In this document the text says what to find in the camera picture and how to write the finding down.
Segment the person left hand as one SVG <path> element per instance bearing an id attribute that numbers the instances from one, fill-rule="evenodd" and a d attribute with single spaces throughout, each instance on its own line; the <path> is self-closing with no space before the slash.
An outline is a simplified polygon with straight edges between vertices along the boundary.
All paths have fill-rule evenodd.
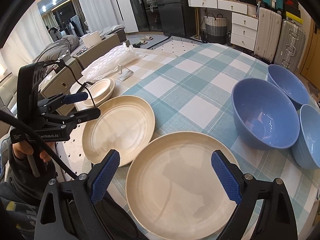
<path id="1" fill-rule="evenodd" d="M 31 145 L 26 142 L 17 142 L 12 145 L 13 153 L 18 159 L 24 159 L 28 155 L 32 155 L 34 150 Z M 51 156 L 45 151 L 42 150 L 40 153 L 40 158 L 43 160 L 44 163 L 48 163 L 52 158 Z"/>

